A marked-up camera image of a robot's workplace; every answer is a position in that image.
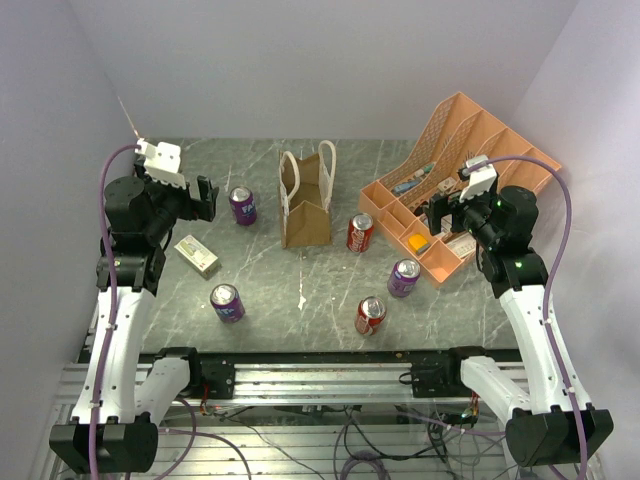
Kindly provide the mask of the purple Fanta can back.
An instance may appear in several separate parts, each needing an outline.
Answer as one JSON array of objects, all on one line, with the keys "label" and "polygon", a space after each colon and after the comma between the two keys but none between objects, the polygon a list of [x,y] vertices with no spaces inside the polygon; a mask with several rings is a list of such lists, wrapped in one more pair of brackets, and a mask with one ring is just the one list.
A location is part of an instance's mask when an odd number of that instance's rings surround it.
[{"label": "purple Fanta can back", "polygon": [[257,220],[255,200],[249,188],[237,186],[232,189],[229,193],[229,203],[237,224],[249,226]]}]

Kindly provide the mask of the red Coca-Cola can back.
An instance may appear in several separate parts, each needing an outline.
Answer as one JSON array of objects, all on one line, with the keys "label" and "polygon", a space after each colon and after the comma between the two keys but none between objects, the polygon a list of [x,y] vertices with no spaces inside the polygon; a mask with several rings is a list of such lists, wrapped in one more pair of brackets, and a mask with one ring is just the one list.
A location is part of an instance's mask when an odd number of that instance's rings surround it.
[{"label": "red Coca-Cola can back", "polygon": [[374,231],[373,218],[367,213],[358,213],[350,221],[347,231],[347,248],[354,253],[363,253],[369,248]]}]

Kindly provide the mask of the red coca-cola can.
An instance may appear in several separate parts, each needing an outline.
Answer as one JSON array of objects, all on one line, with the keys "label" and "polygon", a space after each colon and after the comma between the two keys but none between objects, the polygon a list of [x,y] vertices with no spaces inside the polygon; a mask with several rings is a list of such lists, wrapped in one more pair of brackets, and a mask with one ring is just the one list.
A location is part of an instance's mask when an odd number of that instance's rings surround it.
[{"label": "red coca-cola can", "polygon": [[386,314],[386,306],[379,297],[366,297],[358,304],[354,321],[355,329],[362,335],[374,335],[380,328]]},{"label": "red coca-cola can", "polygon": [[347,231],[347,248],[354,253],[363,253],[369,248],[374,231],[373,218],[367,213],[358,213],[350,221]]}]

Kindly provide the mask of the brown canvas tote bag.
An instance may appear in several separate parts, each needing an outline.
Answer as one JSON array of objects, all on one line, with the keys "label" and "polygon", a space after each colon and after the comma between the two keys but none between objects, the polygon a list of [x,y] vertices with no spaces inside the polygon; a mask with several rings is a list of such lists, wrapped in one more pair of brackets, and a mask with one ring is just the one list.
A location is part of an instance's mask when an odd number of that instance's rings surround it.
[{"label": "brown canvas tote bag", "polygon": [[335,144],[322,140],[304,159],[279,153],[278,187],[281,246],[297,248],[332,243],[330,205],[337,168]]}]

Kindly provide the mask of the red Coca-Cola can front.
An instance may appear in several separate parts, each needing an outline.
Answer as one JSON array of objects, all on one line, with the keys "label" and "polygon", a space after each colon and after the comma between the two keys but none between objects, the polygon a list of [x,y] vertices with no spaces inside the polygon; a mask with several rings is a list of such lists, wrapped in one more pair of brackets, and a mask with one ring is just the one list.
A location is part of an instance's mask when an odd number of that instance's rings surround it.
[{"label": "red Coca-Cola can front", "polygon": [[354,321],[355,329],[362,335],[374,335],[380,328],[386,314],[386,306],[379,297],[366,297],[358,304]]}]

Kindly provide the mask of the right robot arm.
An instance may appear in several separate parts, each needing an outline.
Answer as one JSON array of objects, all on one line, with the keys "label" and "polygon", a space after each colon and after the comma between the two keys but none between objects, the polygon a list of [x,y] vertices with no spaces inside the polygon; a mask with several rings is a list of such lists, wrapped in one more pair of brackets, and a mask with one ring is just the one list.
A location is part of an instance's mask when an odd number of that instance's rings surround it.
[{"label": "right robot arm", "polygon": [[473,198],[460,191],[436,194],[425,214],[431,233],[451,216],[453,231],[470,234],[480,247],[480,270],[514,331],[528,384],[522,389],[494,360],[473,355],[442,369],[442,387],[455,396],[471,389],[481,397],[503,424],[517,465],[577,464],[584,477],[613,420],[608,410],[593,406],[561,339],[551,277],[529,245],[538,217],[535,195],[518,186]]}]

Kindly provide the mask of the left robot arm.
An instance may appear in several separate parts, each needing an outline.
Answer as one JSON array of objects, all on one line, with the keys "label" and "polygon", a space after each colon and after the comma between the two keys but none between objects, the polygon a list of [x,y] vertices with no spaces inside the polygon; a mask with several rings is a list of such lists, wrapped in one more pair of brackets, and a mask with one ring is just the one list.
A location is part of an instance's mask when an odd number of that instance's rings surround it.
[{"label": "left robot arm", "polygon": [[144,473],[158,447],[161,420],[178,397],[203,387],[193,347],[168,347],[137,381],[142,336],[166,261],[163,240],[179,220],[212,221],[218,188],[197,179],[188,186],[153,179],[141,167],[111,181],[101,201],[105,236],[96,267],[95,338],[81,394],[70,420],[53,426],[49,445],[77,474]]}]

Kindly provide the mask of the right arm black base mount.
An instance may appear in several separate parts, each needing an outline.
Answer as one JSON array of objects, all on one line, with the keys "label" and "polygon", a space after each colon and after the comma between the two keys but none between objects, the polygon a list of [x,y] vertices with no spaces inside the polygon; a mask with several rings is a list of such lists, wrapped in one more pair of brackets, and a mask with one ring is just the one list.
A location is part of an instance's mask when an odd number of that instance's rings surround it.
[{"label": "right arm black base mount", "polygon": [[411,388],[414,398],[461,397],[467,391],[460,380],[460,360],[450,353],[419,357],[398,381]]}]

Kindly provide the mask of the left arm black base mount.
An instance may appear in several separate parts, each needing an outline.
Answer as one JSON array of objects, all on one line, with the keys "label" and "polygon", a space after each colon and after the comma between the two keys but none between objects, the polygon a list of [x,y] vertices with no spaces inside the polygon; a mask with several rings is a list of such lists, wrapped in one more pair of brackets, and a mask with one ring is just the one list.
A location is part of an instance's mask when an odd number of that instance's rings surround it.
[{"label": "left arm black base mount", "polygon": [[236,369],[233,361],[226,355],[206,353],[200,355],[200,382],[193,395],[211,400],[229,400],[233,398]]}]

